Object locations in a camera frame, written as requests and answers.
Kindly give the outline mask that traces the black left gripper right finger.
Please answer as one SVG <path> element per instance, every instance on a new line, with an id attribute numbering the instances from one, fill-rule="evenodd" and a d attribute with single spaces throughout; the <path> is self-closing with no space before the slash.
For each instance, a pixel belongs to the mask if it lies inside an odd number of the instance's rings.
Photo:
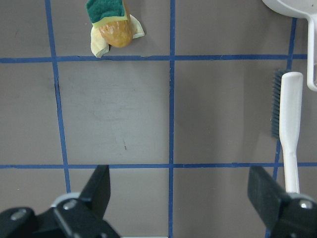
<path id="1" fill-rule="evenodd" d="M 250 167 L 247 195 L 271 238 L 317 236 L 317 202 L 286 192 L 264 168 Z"/>

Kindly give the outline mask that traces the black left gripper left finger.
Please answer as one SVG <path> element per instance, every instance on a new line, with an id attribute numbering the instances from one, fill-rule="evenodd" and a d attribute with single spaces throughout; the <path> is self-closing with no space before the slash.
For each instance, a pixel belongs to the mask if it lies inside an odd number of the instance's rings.
<path id="1" fill-rule="evenodd" d="M 55 219 L 67 238 L 109 238 L 103 220 L 110 198 L 108 165 L 99 165 L 78 195 L 64 195 L 53 207 Z"/>

